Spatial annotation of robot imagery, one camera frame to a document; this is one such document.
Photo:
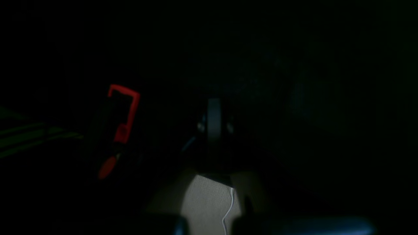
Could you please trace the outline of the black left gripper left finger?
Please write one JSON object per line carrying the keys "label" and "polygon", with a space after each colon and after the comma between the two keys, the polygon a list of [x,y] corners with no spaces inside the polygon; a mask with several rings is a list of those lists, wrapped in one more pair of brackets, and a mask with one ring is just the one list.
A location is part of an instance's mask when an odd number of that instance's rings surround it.
{"label": "black left gripper left finger", "polygon": [[164,235],[216,233],[216,182],[209,178],[216,160],[216,100],[204,108],[195,129],[170,139],[174,152],[147,207]]}

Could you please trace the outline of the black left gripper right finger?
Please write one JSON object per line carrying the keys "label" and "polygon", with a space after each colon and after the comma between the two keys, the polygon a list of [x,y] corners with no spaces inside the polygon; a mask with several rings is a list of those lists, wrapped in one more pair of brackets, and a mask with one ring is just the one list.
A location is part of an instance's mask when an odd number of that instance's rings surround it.
{"label": "black left gripper right finger", "polygon": [[214,99],[214,162],[231,181],[242,215],[228,235],[374,235],[366,217],[339,211],[303,190],[281,164],[239,133],[234,116]]}

